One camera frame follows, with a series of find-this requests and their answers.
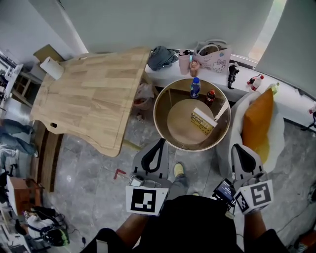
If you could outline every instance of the pink bag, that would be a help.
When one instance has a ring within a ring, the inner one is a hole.
[[[193,52],[193,60],[197,60],[202,68],[226,74],[228,71],[229,60],[231,58],[232,48],[223,40],[207,40],[198,42]]]

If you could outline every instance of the red object on floor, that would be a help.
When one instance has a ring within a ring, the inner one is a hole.
[[[114,178],[113,178],[113,179],[116,179],[116,178],[117,178],[118,173],[126,174],[126,172],[122,171],[121,169],[117,169],[117,170],[115,171],[115,175],[114,175]]]

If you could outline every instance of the white bag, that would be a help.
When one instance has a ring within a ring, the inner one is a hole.
[[[224,47],[226,49],[218,51],[217,45]],[[210,53],[208,55],[200,55],[200,53],[207,48],[214,47],[216,52]],[[193,60],[197,60],[201,67],[215,71],[217,73],[226,74],[228,71],[229,60],[231,58],[232,48],[230,45],[223,40],[207,40],[204,42],[198,42],[196,48],[193,52]]]

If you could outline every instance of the wooden tabletop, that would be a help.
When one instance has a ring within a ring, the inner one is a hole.
[[[128,117],[151,50],[75,58],[61,65],[63,76],[46,75],[36,96],[31,120],[55,134],[76,135],[100,153],[120,152]]]

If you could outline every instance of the marble floor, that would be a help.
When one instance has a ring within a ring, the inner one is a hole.
[[[139,146],[160,138],[151,116],[146,112],[143,121],[138,121],[136,112],[130,116],[125,138]],[[273,180],[274,202],[265,208],[263,218],[267,228],[278,232],[285,245],[310,229],[316,219],[316,205],[308,205],[307,195],[316,180],[316,138],[309,131],[300,131],[298,126],[285,123],[285,149],[278,158],[276,168],[269,174]],[[90,144],[74,136],[65,135],[58,159],[55,192],[45,194],[44,200],[63,213],[70,224],[89,242],[103,227],[117,229],[129,216],[125,210],[125,186],[136,151],[124,147],[116,158],[100,154]],[[174,179],[173,166],[182,162],[190,180],[188,194],[199,192],[210,197],[222,180],[219,174],[215,149],[190,153],[169,147],[169,179]],[[126,175],[119,174],[119,168]],[[304,212],[284,229],[284,225]],[[243,234],[243,216],[235,212],[238,234]],[[71,244],[59,252],[80,251],[81,235],[70,235]],[[242,246],[242,237],[237,236]]]

